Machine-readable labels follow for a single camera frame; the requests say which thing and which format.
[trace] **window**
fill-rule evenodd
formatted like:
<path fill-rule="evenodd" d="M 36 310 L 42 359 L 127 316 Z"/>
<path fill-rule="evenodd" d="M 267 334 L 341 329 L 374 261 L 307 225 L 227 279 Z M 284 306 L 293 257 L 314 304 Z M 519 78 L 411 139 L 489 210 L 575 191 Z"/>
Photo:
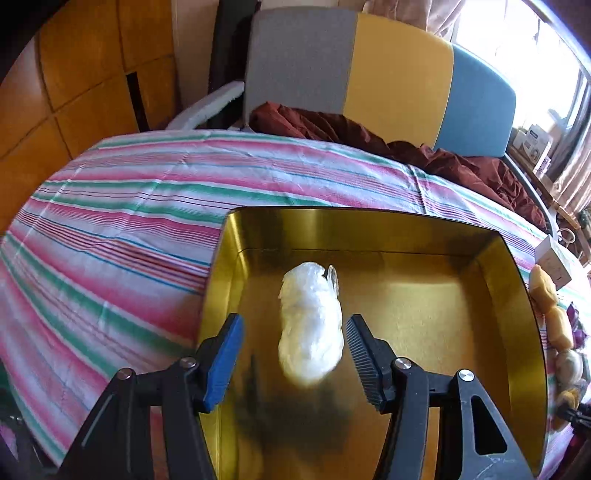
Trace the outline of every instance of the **window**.
<path fill-rule="evenodd" d="M 538 124 L 549 132 L 577 103 L 577 59 L 521 0 L 466 0 L 454 41 L 509 81 L 517 96 L 514 127 Z"/>

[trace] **purple object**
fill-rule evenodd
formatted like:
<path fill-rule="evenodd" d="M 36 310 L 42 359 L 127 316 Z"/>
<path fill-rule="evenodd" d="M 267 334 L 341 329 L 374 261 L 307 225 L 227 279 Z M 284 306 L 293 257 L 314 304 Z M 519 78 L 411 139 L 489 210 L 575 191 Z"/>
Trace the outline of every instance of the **purple object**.
<path fill-rule="evenodd" d="M 587 334 L 582 330 L 573 332 L 574 348 L 578 349 L 585 345 Z"/>
<path fill-rule="evenodd" d="M 566 309 L 566 315 L 569 317 L 570 326 L 575 329 L 579 320 L 579 311 L 574 308 L 573 302 L 570 302 L 569 308 Z"/>

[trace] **tray rim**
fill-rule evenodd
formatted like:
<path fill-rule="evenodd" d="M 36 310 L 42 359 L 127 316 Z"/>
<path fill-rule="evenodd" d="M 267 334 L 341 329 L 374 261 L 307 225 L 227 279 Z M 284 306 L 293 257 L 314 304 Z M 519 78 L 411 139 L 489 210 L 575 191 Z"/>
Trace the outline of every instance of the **tray rim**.
<path fill-rule="evenodd" d="M 210 297 L 209 294 L 209 290 L 210 290 L 210 279 L 212 278 L 212 274 L 214 272 L 216 263 L 218 261 L 219 258 L 219 253 L 220 253 L 220 249 L 222 247 L 222 242 L 224 240 L 224 237 L 226 236 L 227 230 L 228 230 L 228 223 L 232 221 L 233 217 L 235 217 L 236 215 L 240 214 L 241 212 L 243 212 L 244 210 L 248 210 L 248 211 L 252 211 L 252 210 L 277 210 L 277 211 L 281 211 L 281 210 L 342 210 L 342 211 L 357 211 L 357 212 L 381 212 L 381 213 L 387 213 L 387 214 L 395 214 L 395 215 L 403 215 L 403 216 L 413 216 L 413 217 L 422 217 L 425 219 L 429 219 L 430 221 L 434 221 L 434 222 L 440 222 L 440 223 L 458 223 L 458 224 L 462 224 L 462 225 L 466 225 L 469 226 L 471 228 L 475 228 L 475 229 L 480 229 L 483 231 L 487 231 L 489 232 L 491 235 L 498 237 L 501 242 L 502 245 L 504 246 L 504 248 L 506 249 L 507 253 L 509 254 L 509 256 L 511 257 L 511 264 L 512 267 L 514 269 L 514 274 L 518 276 L 520 283 L 524 289 L 524 293 L 528 299 L 528 304 L 530 306 L 530 312 L 531 312 L 531 317 L 533 320 L 533 323 L 536 326 L 536 330 L 537 330 L 537 345 L 539 347 L 539 352 L 540 352 L 540 357 L 541 357 L 541 366 L 543 367 L 544 370 L 544 383 L 545 383 L 545 396 L 544 396 L 544 405 L 545 405 L 545 412 L 546 412 L 546 417 L 545 417 L 545 430 L 544 430 L 544 438 L 543 438 L 543 445 L 542 445 L 542 449 L 539 455 L 539 460 L 537 462 L 537 465 L 535 468 L 532 468 L 532 466 L 530 465 L 530 468 L 532 468 L 532 472 L 534 474 L 534 476 L 537 476 L 540 472 L 541 472 L 541 468 L 543 466 L 544 463 L 544 458 L 545 458 L 545 454 L 546 454 L 546 450 L 547 450 L 547 446 L 548 446 L 548 440 L 550 437 L 550 429 L 548 426 L 548 408 L 549 408 L 549 399 L 548 399 L 548 393 L 549 393 L 549 386 L 548 386 L 548 371 L 547 371 L 547 364 L 545 361 L 545 350 L 544 350 L 544 346 L 543 346 L 543 342 L 542 342 L 542 338 L 540 335 L 540 330 L 539 327 L 537 326 L 537 323 L 535 321 L 535 311 L 532 305 L 532 300 L 529 297 L 528 294 L 528 290 L 527 287 L 525 285 L 524 279 L 521 277 L 521 274 L 519 273 L 519 268 L 517 266 L 517 264 L 515 263 L 515 259 L 513 258 L 513 255 L 511 254 L 511 250 L 509 249 L 509 246 L 505 240 L 505 238 L 503 237 L 503 235 L 500 233 L 500 231 L 498 230 L 494 230 L 492 228 L 489 227 L 485 227 L 485 226 L 480 226 L 480 225 L 475 225 L 473 223 L 469 223 L 469 222 L 465 222 L 462 220 L 455 220 L 455 219 L 447 219 L 447 218 L 442 218 L 442 217 L 438 217 L 438 216 L 431 216 L 431 215 L 427 215 L 424 213 L 415 213 L 415 212 L 402 212 L 402 211 L 398 211 L 398 210 L 387 210 L 387 209 L 372 209 L 372 208 L 365 208 L 365 207 L 340 207 L 340 206 L 315 206 L 315 207 L 310 207 L 310 206 L 264 206 L 264 205 L 260 205 L 260 206 L 240 206 L 240 207 L 236 207 L 232 210 L 230 210 L 225 218 L 224 221 L 222 223 L 222 226 L 220 227 L 220 237 L 217 241 L 217 245 L 214 251 L 214 255 L 212 258 L 212 263 L 211 263 L 211 268 L 210 268 L 210 272 L 207 278 L 207 283 L 206 283 L 206 289 L 205 289 L 205 294 L 204 294 L 204 299 L 203 299 L 203 304 L 202 304 L 202 321 L 200 322 L 200 327 L 199 327 L 199 332 L 198 332 L 198 342 L 200 342 L 201 340 L 204 339 L 203 335 L 202 335 L 202 325 L 203 322 L 205 320 L 205 314 L 206 314 L 206 310 L 208 307 L 208 298 Z M 242 248 L 239 249 L 236 252 L 236 257 L 234 260 L 234 264 L 235 262 L 238 260 L 239 255 L 244 252 L 245 250 L 249 249 L 249 247 L 246 248 Z M 321 249 L 321 248 L 316 248 L 316 249 L 310 249 L 310 250 L 325 250 L 328 251 L 330 249 Z M 501 339 L 502 339 L 502 343 L 503 346 L 505 347 L 505 336 L 503 334 L 501 334 Z M 508 370 L 508 380 L 510 379 L 511 375 L 509 374 L 509 365 L 507 365 L 507 370 Z M 509 384 L 509 403 L 511 405 L 511 410 L 513 410 L 512 408 L 512 403 L 511 403 L 511 386 Z"/>

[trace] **wooden wall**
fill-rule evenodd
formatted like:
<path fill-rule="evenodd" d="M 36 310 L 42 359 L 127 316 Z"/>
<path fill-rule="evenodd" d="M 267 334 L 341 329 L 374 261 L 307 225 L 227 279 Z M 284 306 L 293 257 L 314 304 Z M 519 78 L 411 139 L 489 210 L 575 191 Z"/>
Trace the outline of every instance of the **wooden wall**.
<path fill-rule="evenodd" d="M 28 43 L 0 85 L 0 233 L 69 160 L 178 112 L 171 16 L 170 0 L 70 0 Z"/>

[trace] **yellow cushion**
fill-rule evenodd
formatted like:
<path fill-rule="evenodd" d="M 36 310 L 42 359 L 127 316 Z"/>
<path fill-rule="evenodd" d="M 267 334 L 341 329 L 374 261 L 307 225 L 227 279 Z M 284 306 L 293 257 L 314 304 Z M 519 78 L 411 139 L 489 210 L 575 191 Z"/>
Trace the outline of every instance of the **yellow cushion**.
<path fill-rule="evenodd" d="M 343 114 L 386 142 L 432 147 L 452 73 L 450 43 L 410 25 L 358 14 Z"/>

